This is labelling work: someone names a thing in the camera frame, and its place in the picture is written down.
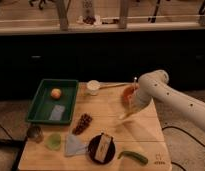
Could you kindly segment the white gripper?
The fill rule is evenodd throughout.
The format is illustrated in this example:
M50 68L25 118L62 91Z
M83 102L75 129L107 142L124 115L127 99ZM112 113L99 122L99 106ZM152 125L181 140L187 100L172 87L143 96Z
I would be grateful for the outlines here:
M142 89L137 89L132 95L128 96L129 113L133 114L140 112L146 108L151 102L152 97Z

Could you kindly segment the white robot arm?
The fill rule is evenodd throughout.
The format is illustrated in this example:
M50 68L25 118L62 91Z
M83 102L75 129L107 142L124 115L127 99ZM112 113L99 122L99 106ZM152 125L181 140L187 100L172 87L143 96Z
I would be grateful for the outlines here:
M169 75L164 70L145 73L138 79L139 88L132 93L130 107L141 111L152 98L178 110L205 132L205 103L168 86Z

